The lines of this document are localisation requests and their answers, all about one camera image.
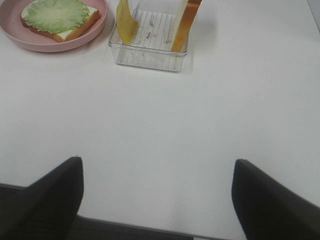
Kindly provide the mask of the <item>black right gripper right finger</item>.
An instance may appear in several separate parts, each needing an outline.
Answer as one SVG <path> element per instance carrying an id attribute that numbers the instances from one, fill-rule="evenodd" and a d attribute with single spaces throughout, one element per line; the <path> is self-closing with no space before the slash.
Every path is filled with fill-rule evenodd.
<path id="1" fill-rule="evenodd" d="M 235 162 L 231 198 L 248 240 L 320 238 L 320 208 L 248 160 Z"/>

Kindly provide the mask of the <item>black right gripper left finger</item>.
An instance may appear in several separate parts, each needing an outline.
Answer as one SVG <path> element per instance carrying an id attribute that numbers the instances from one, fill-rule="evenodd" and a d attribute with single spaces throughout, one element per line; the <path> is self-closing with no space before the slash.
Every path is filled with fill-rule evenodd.
<path id="1" fill-rule="evenodd" d="M 83 198 L 83 161 L 67 159 L 33 184 L 0 195 L 2 240 L 64 240 Z"/>

